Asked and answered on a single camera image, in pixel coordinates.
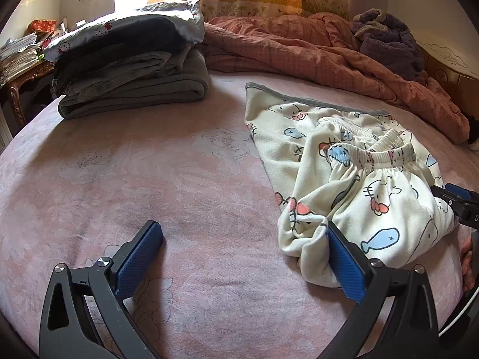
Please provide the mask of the person's right hand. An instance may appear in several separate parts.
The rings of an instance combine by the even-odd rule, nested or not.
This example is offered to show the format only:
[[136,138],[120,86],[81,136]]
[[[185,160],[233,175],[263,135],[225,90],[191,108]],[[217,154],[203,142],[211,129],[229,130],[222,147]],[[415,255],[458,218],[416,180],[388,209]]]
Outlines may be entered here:
[[463,276],[463,291],[466,293],[475,285],[475,275],[472,272],[472,238],[469,237],[461,246],[461,271]]

